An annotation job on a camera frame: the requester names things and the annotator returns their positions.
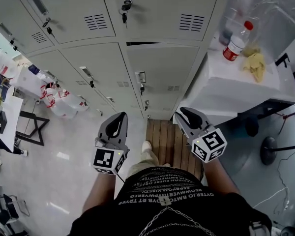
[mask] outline bottle label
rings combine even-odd
[[[228,44],[228,46],[224,49],[223,55],[226,59],[230,61],[234,61],[237,56],[241,53],[243,48],[236,46],[232,41]]]

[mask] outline plastic sheet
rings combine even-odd
[[[220,42],[226,45],[245,20],[254,25],[250,50],[261,51],[269,64],[295,39],[295,0],[228,0],[219,25]]]

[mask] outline white sneaker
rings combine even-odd
[[[150,142],[145,141],[142,144],[142,153],[146,150],[146,149],[151,149],[152,150],[152,145]]]
[[[21,156],[23,156],[23,157],[27,157],[28,156],[28,151],[27,150],[22,150],[22,154],[21,154]]]

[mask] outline desk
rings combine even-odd
[[[18,124],[23,103],[23,99],[12,95],[13,92],[14,87],[10,87],[6,93],[5,102],[3,102],[2,111],[5,113],[7,123],[4,132],[2,134],[0,133],[0,139],[11,151],[14,150],[16,126]]]
[[[2,111],[5,112],[7,124],[4,132],[2,134],[0,133],[0,139],[11,151],[14,150],[15,137],[29,143],[44,146],[40,130],[49,122],[49,119],[37,117],[33,113],[21,111],[23,99],[13,96],[13,92],[14,87],[10,87],[7,91],[5,102],[3,104]],[[29,135],[16,131],[19,116],[34,120],[35,129]],[[43,121],[39,127],[37,124],[38,120]],[[31,139],[35,132],[38,133],[39,141]]]

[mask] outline wooden pallet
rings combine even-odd
[[[168,120],[148,120],[146,140],[152,144],[160,165],[169,163],[201,178],[202,162],[189,151],[187,138],[177,124]]]

